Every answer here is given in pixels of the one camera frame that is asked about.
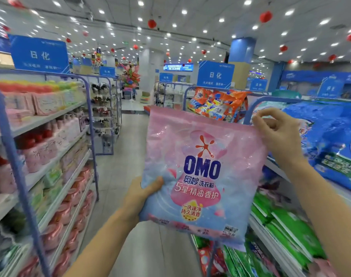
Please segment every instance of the blue pillar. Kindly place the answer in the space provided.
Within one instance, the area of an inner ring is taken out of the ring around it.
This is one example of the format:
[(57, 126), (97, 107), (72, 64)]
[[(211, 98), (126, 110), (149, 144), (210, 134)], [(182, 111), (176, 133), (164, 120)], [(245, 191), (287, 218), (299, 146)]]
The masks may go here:
[(279, 89), (280, 86), (280, 78), (282, 76), (282, 72), (284, 70), (285, 62), (279, 61), (274, 63), (274, 67), (271, 73), (268, 92), (273, 92), (276, 89)]
[(229, 61), (251, 63), (255, 45), (256, 40), (251, 37), (233, 40), (229, 51)]

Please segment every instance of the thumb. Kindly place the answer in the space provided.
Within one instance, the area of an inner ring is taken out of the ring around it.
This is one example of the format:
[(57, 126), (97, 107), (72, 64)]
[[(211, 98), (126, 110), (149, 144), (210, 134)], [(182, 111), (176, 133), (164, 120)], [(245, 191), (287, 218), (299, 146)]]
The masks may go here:
[(262, 117), (254, 116), (252, 118), (252, 123), (258, 129), (258, 131), (264, 136), (267, 136), (272, 132), (272, 130), (266, 124), (266, 122), (264, 121), (264, 119)]
[(144, 192), (146, 196), (150, 196), (151, 194), (157, 192), (158, 190), (161, 189), (161, 187), (164, 185), (164, 179), (162, 176), (158, 176), (155, 181), (153, 181), (150, 185), (148, 185), (145, 189)]

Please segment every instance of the pink and blue detergent bag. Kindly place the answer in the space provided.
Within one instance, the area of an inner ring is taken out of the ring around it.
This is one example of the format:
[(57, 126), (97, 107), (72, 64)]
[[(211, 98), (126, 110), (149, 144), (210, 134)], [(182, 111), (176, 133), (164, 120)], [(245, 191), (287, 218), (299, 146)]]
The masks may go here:
[(140, 220), (243, 244), (266, 155), (253, 126), (152, 106), (141, 186), (165, 183)]

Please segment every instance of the person's left arm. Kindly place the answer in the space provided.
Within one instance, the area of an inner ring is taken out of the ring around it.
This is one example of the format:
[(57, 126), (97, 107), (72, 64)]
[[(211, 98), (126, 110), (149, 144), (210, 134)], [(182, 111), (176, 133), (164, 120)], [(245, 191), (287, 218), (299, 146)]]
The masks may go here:
[(64, 277), (107, 277), (128, 234), (139, 222), (138, 214), (147, 197), (160, 190), (163, 184), (163, 178), (158, 177), (151, 185), (142, 189), (141, 177), (135, 178), (122, 206), (96, 233)]

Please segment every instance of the yellow and blue column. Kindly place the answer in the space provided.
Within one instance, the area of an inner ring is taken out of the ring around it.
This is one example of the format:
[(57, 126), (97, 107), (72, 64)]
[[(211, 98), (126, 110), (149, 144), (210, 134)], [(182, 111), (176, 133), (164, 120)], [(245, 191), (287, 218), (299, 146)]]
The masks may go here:
[(228, 63), (234, 65), (232, 82), (234, 82), (235, 89), (244, 90), (246, 88), (255, 45), (256, 40), (252, 37), (239, 38), (232, 41)]

